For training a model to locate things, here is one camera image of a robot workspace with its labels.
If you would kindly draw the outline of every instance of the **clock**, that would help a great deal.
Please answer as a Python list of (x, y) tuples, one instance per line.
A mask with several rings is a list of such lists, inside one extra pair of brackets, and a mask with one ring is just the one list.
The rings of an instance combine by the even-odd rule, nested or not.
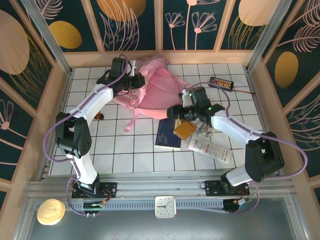
[(173, 196), (157, 196), (155, 198), (155, 216), (157, 218), (173, 218), (176, 213), (176, 200)]

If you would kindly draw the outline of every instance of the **flower illustration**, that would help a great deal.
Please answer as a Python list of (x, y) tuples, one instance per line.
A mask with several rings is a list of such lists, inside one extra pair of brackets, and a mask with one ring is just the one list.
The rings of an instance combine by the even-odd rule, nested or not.
[(188, 26), (189, 26), (189, 15), (191, 6), (204, 5), (204, 4), (215, 4), (220, 0), (186, 0), (188, 6), (188, 12), (186, 14), (186, 25), (185, 25), (185, 50), (188, 50)]
[[(5, 102), (2, 99), (0, 99), (0, 131), (1, 130), (3, 130), (3, 131), (9, 130), (9, 131), (13, 132), (14, 134), (26, 139), (27, 138), (26, 136), (23, 136), (22, 134), (14, 131), (10, 128), (10, 121), (11, 121), (13, 112), (14, 112), (14, 104), (10, 101), (8, 101), (5, 104)], [(12, 142), (8, 142), (8, 141), (1, 139), (1, 138), (0, 138), (0, 142), (6, 144), (8, 146), (11, 146), (13, 148), (19, 149), (19, 150), (23, 149), (21, 146), (18, 146)], [(9, 163), (9, 162), (0, 162), (0, 164), (17, 165), (16, 163)]]
[(173, 50), (176, 50), (175, 43), (174, 43), (174, 37), (172, 34), (172, 29), (176, 28), (176, 27), (181, 27), (181, 26), (185, 25), (186, 22), (183, 20), (181, 12), (179, 12), (179, 13), (174, 12), (174, 13), (172, 13), (172, 15), (170, 12), (167, 12), (165, 14), (165, 19), (166, 19), (166, 22), (168, 23), (169, 28), (170, 28)]
[(192, 23), (195, 32), (194, 50), (197, 50), (197, 37), (198, 34), (207, 33), (217, 30), (217, 24), (214, 24), (215, 12), (213, 13), (202, 13), (199, 18), (199, 12), (192, 13)]

